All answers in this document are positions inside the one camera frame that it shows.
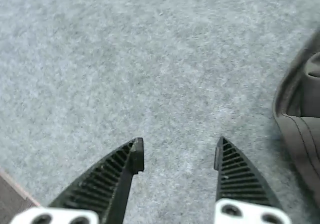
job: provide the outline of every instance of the stitching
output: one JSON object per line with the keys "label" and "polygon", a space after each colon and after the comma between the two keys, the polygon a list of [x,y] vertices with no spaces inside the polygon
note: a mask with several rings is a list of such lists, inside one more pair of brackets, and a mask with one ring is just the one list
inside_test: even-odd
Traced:
{"label": "stitching", "polygon": [[301,137],[302,142],[303,142],[303,146],[304,146],[304,149],[305,149],[306,155],[307,155],[307,157],[308,157],[308,160],[309,160],[309,162],[310,162],[310,164],[311,164],[311,166],[312,166],[313,170],[315,171],[316,175],[318,176],[318,178],[319,178],[319,180],[320,180],[320,175],[319,175],[319,173],[317,172],[316,168],[314,167],[314,165],[313,165],[313,163],[312,163],[312,161],[311,161],[311,158],[310,158],[310,155],[309,155],[309,152],[308,152],[308,149],[307,149],[306,143],[305,143],[304,138],[303,138],[303,136],[302,136],[302,134],[301,134],[301,131],[300,131],[300,129],[299,129],[299,126],[297,125],[296,121],[295,121],[292,117],[290,117],[290,116],[287,116],[287,117],[288,117],[288,118],[290,118],[290,119],[294,122],[294,124],[295,124],[296,128],[298,129],[299,134],[300,134],[300,137]]}

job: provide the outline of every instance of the screw hole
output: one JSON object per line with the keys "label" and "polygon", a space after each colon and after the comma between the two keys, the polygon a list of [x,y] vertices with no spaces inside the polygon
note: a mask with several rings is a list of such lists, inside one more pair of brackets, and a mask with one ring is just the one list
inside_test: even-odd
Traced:
{"label": "screw hole", "polygon": [[242,216],[240,209],[234,205],[225,205],[224,207],[222,207],[222,212],[234,217]]}
{"label": "screw hole", "polygon": [[36,217],[32,224],[49,224],[52,218],[48,214],[42,214],[41,216]]}
{"label": "screw hole", "polygon": [[278,217],[271,214],[264,214],[262,216],[262,220],[266,223],[271,223],[271,224],[283,224],[283,222]]}
{"label": "screw hole", "polygon": [[74,219],[70,224],[89,224],[89,220],[85,217]]}

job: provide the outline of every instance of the ridged rubber pad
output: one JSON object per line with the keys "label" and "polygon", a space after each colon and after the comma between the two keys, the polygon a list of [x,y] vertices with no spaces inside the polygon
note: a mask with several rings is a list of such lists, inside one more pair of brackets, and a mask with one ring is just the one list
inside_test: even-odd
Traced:
{"label": "ridged rubber pad", "polygon": [[282,209],[259,171],[224,137],[220,138],[215,150],[214,169],[219,172],[217,201],[229,198]]}
{"label": "ridged rubber pad", "polygon": [[144,170],[144,142],[135,138],[69,185],[50,207],[95,211],[100,224],[122,224],[133,175]]}

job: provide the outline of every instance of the carpet floor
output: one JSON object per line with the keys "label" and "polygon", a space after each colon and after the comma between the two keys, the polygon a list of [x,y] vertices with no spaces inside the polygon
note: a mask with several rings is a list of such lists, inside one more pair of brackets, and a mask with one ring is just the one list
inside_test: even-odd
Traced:
{"label": "carpet floor", "polygon": [[320,0],[0,0],[0,166],[48,204],[141,136],[125,224],[213,222],[220,135],[318,223],[272,117]]}

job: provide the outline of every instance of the brown object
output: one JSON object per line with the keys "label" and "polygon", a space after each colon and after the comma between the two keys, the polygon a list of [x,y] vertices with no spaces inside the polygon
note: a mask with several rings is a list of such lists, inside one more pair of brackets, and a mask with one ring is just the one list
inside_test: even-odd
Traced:
{"label": "brown object", "polygon": [[16,214],[35,206],[40,204],[0,169],[0,224],[8,224]]}
{"label": "brown object", "polygon": [[273,115],[302,179],[320,207],[320,29],[277,89]]}

